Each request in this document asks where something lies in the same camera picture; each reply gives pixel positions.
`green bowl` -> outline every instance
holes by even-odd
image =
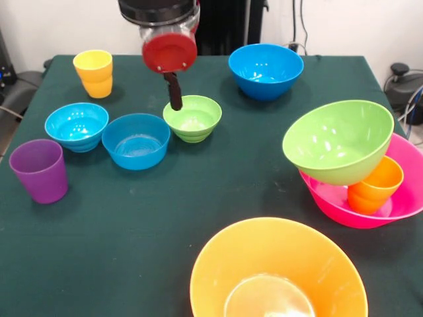
[[[282,142],[285,156],[321,182],[345,186],[367,177],[385,155],[394,119],[366,100],[321,106],[299,118]]]
[[[221,118],[219,104],[204,96],[183,96],[179,111],[174,111],[170,103],[163,109],[163,119],[178,137],[188,143],[203,141]]]

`purple cup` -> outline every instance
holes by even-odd
[[[37,203],[54,203],[67,192],[63,149],[55,141],[23,143],[12,152],[9,165]]]

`orange cup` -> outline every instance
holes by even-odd
[[[91,98],[105,98],[112,93],[112,54],[102,50],[85,51],[75,56],[73,65]]]
[[[367,178],[348,187],[348,203],[357,213],[371,215],[386,203],[403,180],[401,166],[385,155]]]

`table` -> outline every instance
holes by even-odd
[[[163,78],[140,57],[114,60],[114,92],[97,101],[111,120],[161,115]],[[213,134],[197,145],[173,137],[164,161],[141,172],[118,168],[102,145],[65,151],[70,188],[53,205],[32,202],[1,164],[0,316],[191,316],[190,273],[202,246],[223,227],[260,216],[293,219],[334,240],[362,276],[369,316],[421,316],[423,217],[373,230],[334,223],[281,150],[287,128],[317,106],[362,98],[389,107],[387,99],[362,57],[304,62],[295,86],[263,104],[239,91],[227,57],[199,57],[180,83],[183,94],[221,104]],[[46,137],[51,111],[83,101],[90,99],[72,57],[55,57],[5,160],[19,144]]]

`white wall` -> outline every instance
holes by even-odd
[[[292,1],[268,2],[262,42],[292,41]],[[297,41],[302,42],[299,2]],[[396,61],[423,69],[422,0],[303,0],[303,16],[311,55],[364,55],[379,83]]]
[[[262,42],[289,42],[291,0],[269,3]],[[310,54],[364,55],[380,83],[394,61],[423,68],[422,0],[304,0],[304,17]],[[118,0],[0,0],[0,27],[18,71],[42,69],[59,53],[141,51],[137,27],[120,16]]]
[[[138,28],[118,0],[0,0],[0,28],[17,71],[93,48],[141,54]]]

